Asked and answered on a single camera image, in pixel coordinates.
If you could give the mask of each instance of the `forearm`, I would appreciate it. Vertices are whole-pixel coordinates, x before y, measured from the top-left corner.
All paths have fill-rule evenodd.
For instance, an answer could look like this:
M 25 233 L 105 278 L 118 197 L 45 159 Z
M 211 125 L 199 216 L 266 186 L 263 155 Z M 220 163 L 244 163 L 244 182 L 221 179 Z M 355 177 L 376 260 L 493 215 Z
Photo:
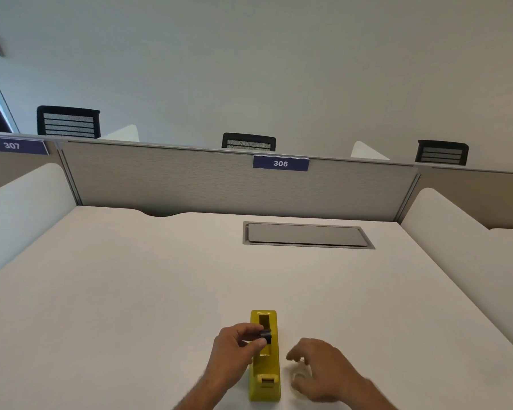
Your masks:
M 364 378 L 358 397 L 351 400 L 342 400 L 352 410 L 397 410 L 390 401 L 378 390 L 374 383 Z
M 221 388 L 202 377 L 173 410 L 213 410 L 223 396 Z

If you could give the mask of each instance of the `finger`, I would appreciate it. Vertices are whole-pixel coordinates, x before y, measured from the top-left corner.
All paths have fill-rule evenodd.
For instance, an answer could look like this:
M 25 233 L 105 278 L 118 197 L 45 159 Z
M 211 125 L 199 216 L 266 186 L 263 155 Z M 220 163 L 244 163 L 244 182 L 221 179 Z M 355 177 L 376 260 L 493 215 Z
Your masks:
M 254 355 L 258 354 L 266 346 L 266 339 L 258 338 L 249 342 L 242 351 L 248 362 L 251 361 Z
M 259 331 L 262 331 L 264 329 L 264 327 L 260 324 L 251 323 L 235 324 L 230 328 L 232 329 L 234 337 L 238 341 L 241 341 L 242 339 L 246 341 L 252 341 L 253 339 L 257 339 Z
M 301 338 L 300 341 L 287 353 L 288 360 L 300 361 L 304 358 L 304 362 L 310 361 L 310 343 L 308 338 Z
M 313 378 L 295 377 L 291 386 L 312 401 L 318 400 L 321 396 L 319 384 Z

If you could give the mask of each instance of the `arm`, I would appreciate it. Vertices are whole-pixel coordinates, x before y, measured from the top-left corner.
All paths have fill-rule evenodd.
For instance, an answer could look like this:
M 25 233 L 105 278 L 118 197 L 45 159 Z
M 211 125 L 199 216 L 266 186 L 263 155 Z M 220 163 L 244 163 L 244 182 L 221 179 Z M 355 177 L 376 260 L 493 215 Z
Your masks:
M 292 386 L 311 401 L 342 401 L 352 410 L 397 410 L 332 345 L 320 339 L 302 338 L 287 354 L 288 360 L 301 358 L 311 366 L 312 377 L 295 377 Z
M 258 338 L 263 329 L 259 324 L 222 328 L 203 376 L 173 410 L 212 410 L 242 377 L 253 355 L 266 346 L 266 340 Z

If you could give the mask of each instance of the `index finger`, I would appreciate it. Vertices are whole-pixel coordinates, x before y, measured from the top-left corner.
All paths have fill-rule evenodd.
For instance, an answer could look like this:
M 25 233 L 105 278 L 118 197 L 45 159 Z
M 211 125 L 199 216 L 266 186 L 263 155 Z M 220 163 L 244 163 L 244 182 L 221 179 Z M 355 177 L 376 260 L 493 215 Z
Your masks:
M 287 353 L 288 360 L 309 361 L 311 355 L 310 340 L 308 338 L 301 338 L 300 341 Z
M 230 328 L 238 341 L 252 341 L 253 339 L 257 339 L 259 337 L 259 331 L 264 329 L 262 325 L 252 323 L 235 324 Z

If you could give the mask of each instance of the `sign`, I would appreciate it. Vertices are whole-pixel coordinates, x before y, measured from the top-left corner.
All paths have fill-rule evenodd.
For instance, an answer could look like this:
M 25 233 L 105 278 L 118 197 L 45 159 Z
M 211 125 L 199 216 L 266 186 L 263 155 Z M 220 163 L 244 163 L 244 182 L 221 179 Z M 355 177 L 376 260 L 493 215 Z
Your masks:
M 1 138 L 0 151 L 49 155 L 48 148 L 40 139 Z
M 308 171 L 309 158 L 276 157 L 275 155 L 253 155 L 253 168 Z

